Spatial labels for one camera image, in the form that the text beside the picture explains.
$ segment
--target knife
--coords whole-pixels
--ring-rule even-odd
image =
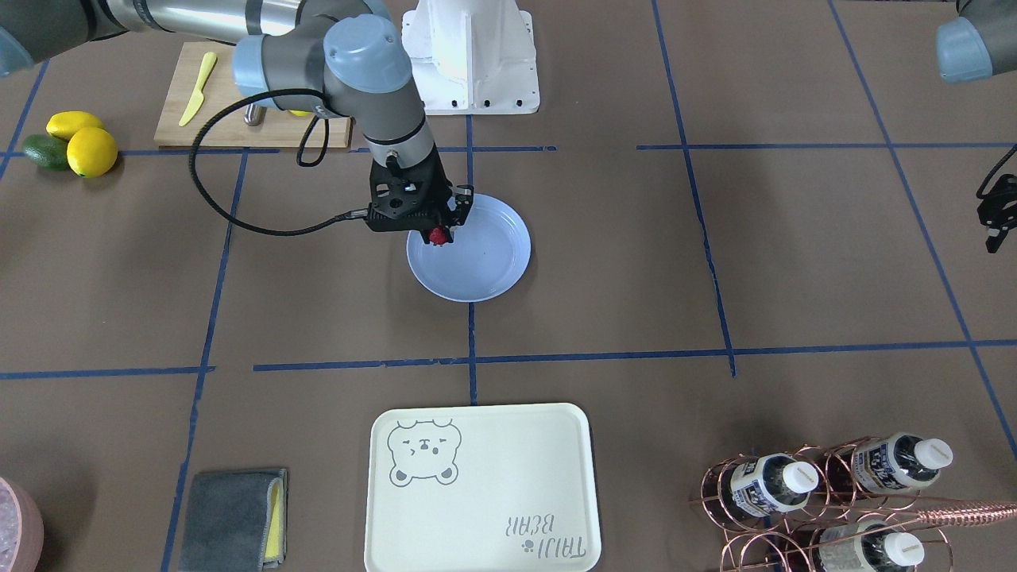
[[[216,66],[216,62],[219,57],[216,56],[216,52],[205,52],[204,56],[201,57],[201,68],[197,72],[197,81],[194,82],[194,91],[191,92],[191,99],[187,102],[187,109],[184,110],[183,117],[180,118],[181,127],[190,122],[194,118],[194,114],[197,110],[201,108],[201,104],[204,103],[204,94],[201,90],[204,89],[204,84],[208,81],[208,75],[212,74],[212,68]]]

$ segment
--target bear drawing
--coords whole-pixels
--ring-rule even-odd
[[[452,419],[399,421],[388,434],[394,462],[388,478],[396,487],[406,487],[414,478],[434,478],[451,484],[459,476],[456,451],[462,442],[463,436]]]

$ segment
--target white plastic stand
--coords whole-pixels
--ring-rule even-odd
[[[515,0],[420,0],[403,46],[428,115],[508,115],[540,107],[533,17]]]

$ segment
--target bottle label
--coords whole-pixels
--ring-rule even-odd
[[[891,444],[882,442],[872,449],[862,449],[854,455],[854,477],[861,488],[872,493],[893,493],[907,489],[897,480],[897,466],[893,462]]]
[[[820,542],[830,542],[856,534],[863,526],[854,523],[827,528],[820,535]],[[820,563],[826,572],[876,572],[861,554],[861,536],[835,545],[823,544],[817,551],[820,554]]]
[[[774,499],[763,485],[763,467],[769,457],[738,465],[731,473],[731,498],[744,512],[764,518],[776,512],[789,512],[797,507]]]

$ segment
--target knife handle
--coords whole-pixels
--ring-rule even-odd
[[[219,60],[219,56],[216,52],[205,52],[204,56],[201,57],[201,67],[197,72],[197,81],[194,83],[194,89],[200,92],[204,89],[204,84],[208,81],[208,75],[212,74],[212,68],[216,67],[216,62]]]

